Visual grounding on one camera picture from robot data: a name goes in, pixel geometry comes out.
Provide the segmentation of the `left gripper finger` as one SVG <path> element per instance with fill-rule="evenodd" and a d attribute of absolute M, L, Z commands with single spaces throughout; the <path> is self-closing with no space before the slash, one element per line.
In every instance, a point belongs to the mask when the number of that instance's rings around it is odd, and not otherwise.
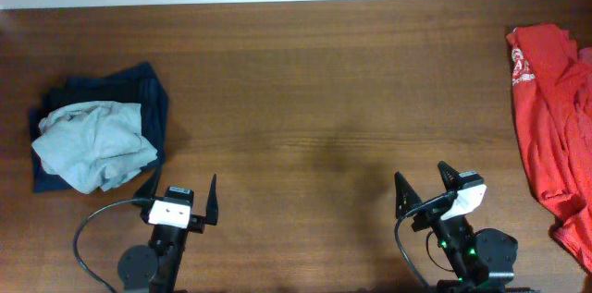
<path fill-rule="evenodd" d="M 150 177 L 133 194 L 133 205 L 145 205 L 154 199 L 161 174 L 162 167 L 158 166 Z"/>
<path fill-rule="evenodd" d="M 213 174 L 205 207 L 205 223 L 209 226 L 216 226 L 217 222 L 218 200 L 216 195 L 216 174 Z"/>

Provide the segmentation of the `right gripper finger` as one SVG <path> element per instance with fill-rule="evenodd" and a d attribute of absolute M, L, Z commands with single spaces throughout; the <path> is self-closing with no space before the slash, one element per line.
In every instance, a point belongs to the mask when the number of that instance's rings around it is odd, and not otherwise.
<path fill-rule="evenodd" d="M 459 188 L 460 173 L 444 161 L 438 163 L 438 171 L 446 190 Z"/>
<path fill-rule="evenodd" d="M 396 217 L 401 218 L 413 208 L 419 206 L 422 200 L 401 172 L 395 173 L 394 181 L 396 188 Z"/>

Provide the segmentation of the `orange FRAM t-shirt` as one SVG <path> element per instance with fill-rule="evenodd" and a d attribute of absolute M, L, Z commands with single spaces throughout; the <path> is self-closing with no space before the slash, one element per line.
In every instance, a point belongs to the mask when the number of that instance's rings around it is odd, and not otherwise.
<path fill-rule="evenodd" d="M 512 47 L 515 126 L 531 188 L 537 200 L 560 221 L 563 200 L 561 80 L 585 49 L 569 31 L 554 24 L 517 27 Z"/>

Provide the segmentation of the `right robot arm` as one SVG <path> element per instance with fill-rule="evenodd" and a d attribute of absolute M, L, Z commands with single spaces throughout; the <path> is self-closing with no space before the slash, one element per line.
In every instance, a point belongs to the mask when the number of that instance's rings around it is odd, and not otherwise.
<path fill-rule="evenodd" d="M 425 289 L 429 292 L 504 292 L 514 279 L 517 258 L 516 238 L 494 228 L 475 231 L 466 215 L 479 207 L 485 197 L 485 180 L 475 171 L 459 172 L 441 161 L 438 172 L 445 191 L 423 201 L 401 172 L 394 175 L 396 218 L 394 238 L 399 251 Z M 412 230 L 430 229 L 443 250 L 454 280 L 428 284 L 403 247 L 400 228 L 411 218 Z"/>

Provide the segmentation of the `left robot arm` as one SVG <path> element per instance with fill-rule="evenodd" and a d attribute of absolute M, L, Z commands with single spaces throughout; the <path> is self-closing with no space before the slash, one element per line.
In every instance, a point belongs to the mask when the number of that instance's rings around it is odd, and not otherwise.
<path fill-rule="evenodd" d="M 161 168 L 134 193 L 140 218 L 153 227 L 145 245 L 127 249 L 117 265 L 117 273 L 126 292 L 173 292 L 182 255 L 190 233 L 202 234 L 207 226 L 218 222 L 216 178 L 213 177 L 205 214 L 192 212 L 194 192 L 170 186 L 162 197 L 156 195 Z"/>

